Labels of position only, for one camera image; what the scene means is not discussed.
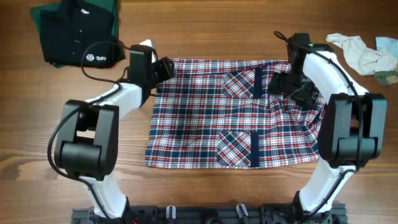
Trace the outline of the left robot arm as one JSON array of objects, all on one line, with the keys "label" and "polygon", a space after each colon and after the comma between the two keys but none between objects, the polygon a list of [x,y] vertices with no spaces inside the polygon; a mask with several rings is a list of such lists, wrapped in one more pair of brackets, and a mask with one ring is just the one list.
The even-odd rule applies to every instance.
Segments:
[{"label": "left robot arm", "polygon": [[152,40],[128,47],[130,65],[112,89],[95,98],[68,100],[47,146],[59,175],[80,182],[93,206],[74,210],[73,223],[133,223],[129,199],[114,174],[119,121],[140,108],[159,83],[174,76],[169,58],[158,58]]}]

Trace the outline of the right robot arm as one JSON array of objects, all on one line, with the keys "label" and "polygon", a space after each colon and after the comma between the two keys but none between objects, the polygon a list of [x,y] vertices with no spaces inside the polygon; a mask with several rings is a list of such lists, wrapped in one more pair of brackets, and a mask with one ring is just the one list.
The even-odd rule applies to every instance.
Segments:
[{"label": "right robot arm", "polygon": [[274,75],[270,92],[310,107],[316,95],[326,101],[317,138],[320,158],[308,183],[295,194],[287,219],[297,223],[335,219],[339,210],[332,203],[338,192],[381,153],[387,100],[356,83],[331,47],[313,44],[308,33],[274,35],[286,43],[291,70]]}]

